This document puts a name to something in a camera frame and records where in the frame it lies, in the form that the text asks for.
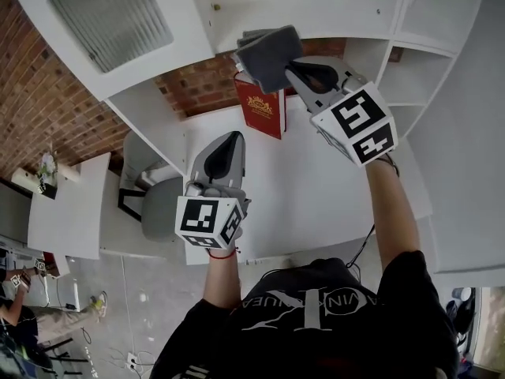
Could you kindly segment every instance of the white table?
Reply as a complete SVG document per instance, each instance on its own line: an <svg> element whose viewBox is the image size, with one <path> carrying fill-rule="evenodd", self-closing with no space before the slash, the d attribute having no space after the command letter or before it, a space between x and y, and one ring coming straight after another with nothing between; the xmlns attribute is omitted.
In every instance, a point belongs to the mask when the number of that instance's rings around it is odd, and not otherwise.
<svg viewBox="0 0 505 379"><path fill-rule="evenodd" d="M309 124L299 99L288 99L287 132L279 141L247 127L241 107L189 118L188 161L217 137L238 130L245 138L242 189L252 200L241 225L239 260L273 257L348 242L373 223L365 169L329 146ZM409 143L393 154L417 219L432 206ZM185 246L187 264L208 263L200 247Z"/></svg>
<svg viewBox="0 0 505 379"><path fill-rule="evenodd" d="M103 190L109 160L110 153L106 153L78 164L78 182L59 175L54 200L39 194L33 196L28 247L53 253L57 265L66 272L65 256L99 259Z"/></svg>

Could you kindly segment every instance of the book cover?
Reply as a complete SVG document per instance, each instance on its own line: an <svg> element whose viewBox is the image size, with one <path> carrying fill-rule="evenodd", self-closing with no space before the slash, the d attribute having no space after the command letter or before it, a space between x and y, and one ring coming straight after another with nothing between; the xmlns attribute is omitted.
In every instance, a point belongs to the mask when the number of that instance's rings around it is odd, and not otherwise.
<svg viewBox="0 0 505 379"><path fill-rule="evenodd" d="M277 139L286 131L286 94L284 90L263 94L260 86L244 73L234 78L244 113L245 124Z"/></svg>

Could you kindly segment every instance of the person in background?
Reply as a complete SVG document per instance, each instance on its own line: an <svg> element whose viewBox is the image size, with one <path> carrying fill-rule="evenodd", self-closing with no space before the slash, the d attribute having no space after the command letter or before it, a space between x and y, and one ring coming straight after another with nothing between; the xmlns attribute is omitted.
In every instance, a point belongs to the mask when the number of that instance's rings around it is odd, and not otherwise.
<svg viewBox="0 0 505 379"><path fill-rule="evenodd" d="M388 155L366 166L383 268L377 294L332 258L265 274L242 300L235 248L209 250L203 299L151 379L456 378L455 331L397 171Z"/></svg>
<svg viewBox="0 0 505 379"><path fill-rule="evenodd" d="M0 328L25 346L35 347L38 343L52 341L85 325L98 323L107 313L107 294L102 292L96 302L80 312L67 312L52 307L23 306L31 278L29 270L7 271L6 276L19 275L26 286L17 287L14 300L0 297Z"/></svg>

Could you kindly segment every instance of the power strip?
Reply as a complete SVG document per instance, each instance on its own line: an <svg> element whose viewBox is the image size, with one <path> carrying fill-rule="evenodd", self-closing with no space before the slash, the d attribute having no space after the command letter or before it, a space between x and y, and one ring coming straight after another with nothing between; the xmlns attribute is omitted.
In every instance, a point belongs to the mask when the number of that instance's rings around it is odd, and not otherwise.
<svg viewBox="0 0 505 379"><path fill-rule="evenodd" d="M142 373L139 372L139 370L137 369L139 367L138 363L139 363L138 357L135 354L129 352L128 357L126 358L126 367L132 372Z"/></svg>

